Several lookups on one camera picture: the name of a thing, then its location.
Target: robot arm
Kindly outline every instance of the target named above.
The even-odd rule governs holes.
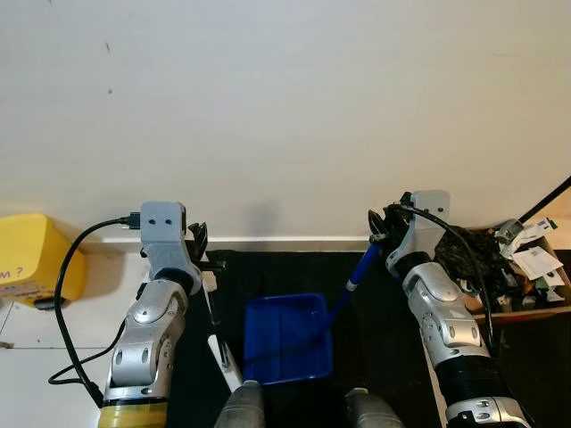
[[[185,208],[146,202],[141,208],[141,254],[149,282],[129,308],[115,346],[99,427],[164,426],[174,350],[185,329],[188,296],[202,286],[186,249]]]
[[[440,191],[406,193],[401,200],[444,221],[448,219],[449,201],[450,196]],[[501,380],[477,323],[464,306],[462,292],[432,261],[443,230],[419,215],[404,218],[395,211],[385,209],[385,220],[375,215],[371,229],[396,247],[386,266],[402,280],[410,310],[420,326],[448,406],[448,426],[530,428]]]

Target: black cable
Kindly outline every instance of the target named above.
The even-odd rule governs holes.
[[[87,358],[83,358],[82,360],[79,361],[79,363],[83,366],[85,363],[88,363],[89,361],[93,361],[94,359],[97,359],[99,357],[102,357],[103,355],[105,355],[107,352],[109,352],[110,350],[112,350],[113,348],[115,348],[115,345],[117,344],[117,342],[119,341],[119,338],[121,337],[122,333],[123,333],[123,329],[125,328],[125,321],[121,322],[121,325],[119,326],[119,331],[117,332],[117,335],[115,336],[115,339],[113,339],[113,342],[111,343],[111,345],[109,345],[107,348],[105,348],[104,350],[102,350],[101,352],[98,352],[90,357]],[[73,378],[73,379],[62,379],[62,380],[58,380],[57,378],[60,377],[61,375],[69,372],[71,369],[73,368],[73,365],[67,366],[65,368],[63,368],[62,370],[60,370],[59,372],[57,372],[56,374],[52,375],[52,377],[50,377],[47,382],[50,385],[65,385],[67,383],[81,383],[83,384],[83,382],[81,382],[81,379],[79,379],[78,377]]]
[[[454,237],[456,239],[458,239],[459,242],[462,244],[462,246],[466,250],[466,253],[468,255],[468,259],[470,260],[470,264],[472,265],[472,268],[474,269],[474,275],[476,276],[476,280],[480,284],[480,297],[482,298],[483,304],[484,304],[485,324],[486,324],[486,328],[488,330],[487,338],[484,337],[484,341],[486,342],[486,345],[487,345],[490,353],[495,354],[495,346],[494,346],[494,341],[493,341],[493,327],[492,327],[492,306],[490,305],[490,296],[488,294],[488,289],[485,285],[485,280],[484,280],[484,277],[482,275],[482,271],[480,270],[480,267],[478,266],[478,264],[476,262],[476,255],[474,254],[474,252],[472,251],[472,249],[470,248],[470,246],[468,245],[466,240],[462,237],[461,234],[459,234],[457,231],[455,231],[444,220],[442,220],[441,218],[438,218],[434,214],[430,214],[427,211],[419,210],[418,208],[410,207],[409,205],[400,205],[398,203],[394,203],[392,205],[389,205],[388,208],[396,208],[398,210],[404,210],[404,211],[412,212],[414,214],[417,214],[420,217],[424,217],[427,220],[430,220],[433,223],[436,223],[436,225],[440,226],[442,229],[453,234]]]
[[[71,366],[75,369],[75,371],[79,377],[78,379],[65,379],[65,380],[56,381],[56,382],[58,382],[59,384],[62,384],[62,383],[83,383],[83,385],[86,387],[87,392],[89,393],[89,395],[91,396],[91,398],[93,399],[93,401],[95,402],[95,404],[99,408],[101,408],[103,406],[103,394],[101,393],[101,391],[99,391],[99,387],[97,386],[97,384],[91,382],[91,380],[87,376],[85,370],[83,369],[83,366],[81,365],[81,361],[79,361],[78,353],[75,351],[75,348],[73,346],[73,342],[71,341],[70,332],[68,331],[67,325],[65,324],[65,320],[63,319],[62,302],[61,302],[63,279],[65,277],[65,272],[66,272],[66,270],[67,270],[67,268],[71,262],[71,258],[73,257],[73,254],[75,253],[76,249],[79,247],[81,242],[86,238],[86,236],[88,236],[89,234],[91,234],[95,230],[100,229],[100,228],[105,227],[105,226],[110,226],[110,225],[133,226],[133,224],[131,224],[131,223],[133,223],[133,221],[134,221],[134,218],[133,218],[134,214],[136,214],[136,213],[132,213],[131,216],[129,216],[128,218],[126,218],[126,217],[114,218],[112,220],[107,220],[107,221],[103,221],[101,223],[97,223],[96,225],[91,226],[90,228],[84,230],[81,234],[79,234],[79,236],[77,238],[75,238],[75,241],[73,241],[73,243],[71,244],[71,247],[68,249],[68,252],[65,254],[65,257],[63,258],[62,266],[60,267],[60,273],[58,274],[57,281],[55,283],[55,290],[54,290],[55,318],[57,319],[57,325],[60,327],[60,332],[62,333],[62,338],[63,338],[63,341],[65,342],[65,348],[68,351],[68,354],[70,356]],[[58,377],[58,375],[60,375],[60,374],[61,373],[56,374],[55,376],[52,376],[50,378],[50,380],[53,380],[55,377]]]

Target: white baseboard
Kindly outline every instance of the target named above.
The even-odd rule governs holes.
[[[208,250],[234,251],[365,251],[368,236],[230,236],[211,237]],[[89,254],[139,252],[137,238],[103,238],[85,241],[80,249]]]

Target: white paper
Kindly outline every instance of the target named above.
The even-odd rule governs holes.
[[[563,301],[564,297],[559,296],[552,288],[547,292],[547,301]]]
[[[563,278],[561,278],[561,276],[559,276],[559,274],[557,273],[557,270],[554,270],[554,271],[549,272],[548,274],[544,275],[543,279],[545,280],[545,282],[547,283],[547,285],[550,288],[559,287],[560,285],[565,285],[565,283],[563,282]]]
[[[563,263],[541,247],[515,252],[512,257],[517,265],[524,270],[527,277],[532,280],[563,266]]]

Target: black table surface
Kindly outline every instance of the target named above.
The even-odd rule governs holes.
[[[213,251],[226,260],[216,300],[222,330],[242,367],[244,307],[251,299],[321,292],[331,308],[359,261],[357,253]],[[211,333],[203,293],[190,298],[178,342],[168,427],[212,427],[229,391],[206,339]],[[370,269],[332,328],[333,373],[324,379],[264,387],[266,424],[273,427],[345,427],[343,396],[366,387],[383,397],[405,426],[440,426],[418,324],[399,284]]]

